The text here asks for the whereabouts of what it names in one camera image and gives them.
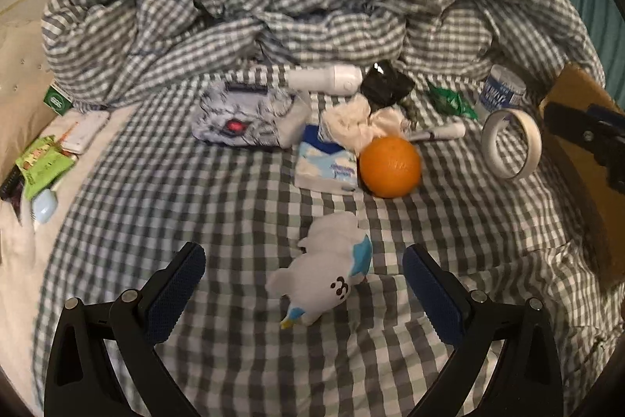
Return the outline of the white tape roll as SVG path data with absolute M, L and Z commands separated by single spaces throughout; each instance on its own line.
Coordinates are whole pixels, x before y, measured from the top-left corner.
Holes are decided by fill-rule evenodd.
M 542 138 L 534 118 L 518 108 L 497 110 L 484 122 L 481 150 L 488 170 L 497 178 L 517 182 L 537 169 Z

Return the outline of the white cosmetic tube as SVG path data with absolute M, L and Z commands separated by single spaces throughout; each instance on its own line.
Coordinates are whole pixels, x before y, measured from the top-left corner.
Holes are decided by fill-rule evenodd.
M 409 132 L 406 138 L 409 142 L 433 142 L 462 139 L 466 135 L 466 127 L 462 122 L 448 123 L 428 129 Z

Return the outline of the orange fruit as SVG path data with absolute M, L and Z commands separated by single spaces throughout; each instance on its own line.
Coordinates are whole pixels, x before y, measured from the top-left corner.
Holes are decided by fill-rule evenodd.
M 379 198 L 404 197 L 421 183 L 421 156 L 399 136 L 373 139 L 359 154 L 358 169 L 364 186 Z

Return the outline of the grey white plastic package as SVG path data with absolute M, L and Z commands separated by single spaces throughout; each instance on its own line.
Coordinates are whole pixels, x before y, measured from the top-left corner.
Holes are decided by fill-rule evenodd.
M 310 117 L 306 92 L 212 81 L 192 113 L 191 132 L 211 144 L 289 148 L 302 138 Z

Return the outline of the brown cardboard box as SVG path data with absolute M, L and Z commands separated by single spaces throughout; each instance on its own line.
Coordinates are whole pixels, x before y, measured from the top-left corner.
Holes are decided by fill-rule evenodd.
M 568 63 L 539 105 L 546 147 L 585 221 L 600 284 L 624 281 L 624 112 Z

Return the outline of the green foil wrapper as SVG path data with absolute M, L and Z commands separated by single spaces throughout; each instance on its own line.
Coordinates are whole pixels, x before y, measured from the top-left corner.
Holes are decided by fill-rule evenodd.
M 461 116 L 476 120 L 478 114 L 461 92 L 446 89 L 428 82 L 428 97 L 434 109 L 444 115 Z

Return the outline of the light blue small object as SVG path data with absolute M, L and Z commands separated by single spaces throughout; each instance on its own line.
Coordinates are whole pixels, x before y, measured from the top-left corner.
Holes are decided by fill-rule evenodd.
M 54 190 L 49 188 L 42 190 L 31 202 L 33 219 L 41 224 L 47 223 L 54 215 L 57 204 Z

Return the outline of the checked bed sheet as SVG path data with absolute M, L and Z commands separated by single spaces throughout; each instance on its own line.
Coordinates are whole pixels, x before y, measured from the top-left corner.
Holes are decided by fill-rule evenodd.
M 582 218 L 552 161 L 520 182 L 500 181 L 484 164 L 480 125 L 467 121 L 462 139 L 418 148 L 423 178 L 409 196 L 312 193 L 293 183 L 294 150 L 192 136 L 209 81 L 183 79 L 145 99 L 74 199 L 40 290 L 36 399 L 69 297 L 111 301 L 195 241 L 207 270 L 159 355 L 204 416 L 407 414 L 450 353 L 403 277 L 408 245 L 423 245 L 496 302 L 539 297 L 554 327 L 564 406 L 579 404 L 623 331 L 624 293 L 601 290 Z M 369 233 L 371 273 L 343 306 L 284 330 L 287 302 L 268 296 L 266 278 L 296 256 L 311 220 L 337 211 Z

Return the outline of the black square box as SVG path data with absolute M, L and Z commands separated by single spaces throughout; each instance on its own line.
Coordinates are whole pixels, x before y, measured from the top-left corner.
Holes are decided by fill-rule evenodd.
M 396 105 L 414 89 L 414 81 L 397 71 L 389 60 L 373 63 L 362 79 L 359 92 L 374 109 Z

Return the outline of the green snack packet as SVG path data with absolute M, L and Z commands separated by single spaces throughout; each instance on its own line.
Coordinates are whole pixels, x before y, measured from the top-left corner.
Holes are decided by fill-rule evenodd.
M 43 136 L 35 139 L 15 163 L 24 177 L 24 196 L 32 200 L 69 170 L 74 160 L 61 151 L 54 136 Z

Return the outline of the crumpled white tissue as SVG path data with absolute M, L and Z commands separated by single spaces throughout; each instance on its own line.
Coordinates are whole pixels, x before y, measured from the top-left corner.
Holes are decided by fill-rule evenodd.
M 325 109 L 320 115 L 320 141 L 336 143 L 353 154 L 360 154 L 377 138 L 399 136 L 410 127 L 402 111 L 385 107 L 375 112 L 360 93 L 343 103 Z

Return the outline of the white cylindrical bottle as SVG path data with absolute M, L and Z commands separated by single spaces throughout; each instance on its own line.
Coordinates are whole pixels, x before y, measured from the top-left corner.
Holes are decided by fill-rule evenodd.
M 359 67 L 351 64 L 292 69 L 285 72 L 285 79 L 292 89 L 336 96 L 354 95 L 363 81 Z

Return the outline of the blue white tissue pack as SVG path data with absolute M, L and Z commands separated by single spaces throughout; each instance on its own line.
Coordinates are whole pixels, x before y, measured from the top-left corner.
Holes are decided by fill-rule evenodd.
M 336 143 L 322 142 L 319 127 L 307 125 L 299 143 L 293 183 L 318 193 L 354 193 L 358 188 L 356 156 Z

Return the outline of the green white small box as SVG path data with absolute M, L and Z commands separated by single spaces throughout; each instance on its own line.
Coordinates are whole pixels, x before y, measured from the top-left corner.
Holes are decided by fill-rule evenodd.
M 56 84 L 49 85 L 46 90 L 43 103 L 49 107 L 56 115 L 65 115 L 73 106 L 73 100 Z

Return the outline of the grey white checked duvet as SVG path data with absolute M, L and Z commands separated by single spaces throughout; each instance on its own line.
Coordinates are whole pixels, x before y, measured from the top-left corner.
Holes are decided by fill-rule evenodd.
M 576 63 L 605 78 L 569 0 L 49 0 L 41 30 L 57 84 L 84 107 L 256 64 L 388 59 L 478 79 L 509 63 L 546 89 Z

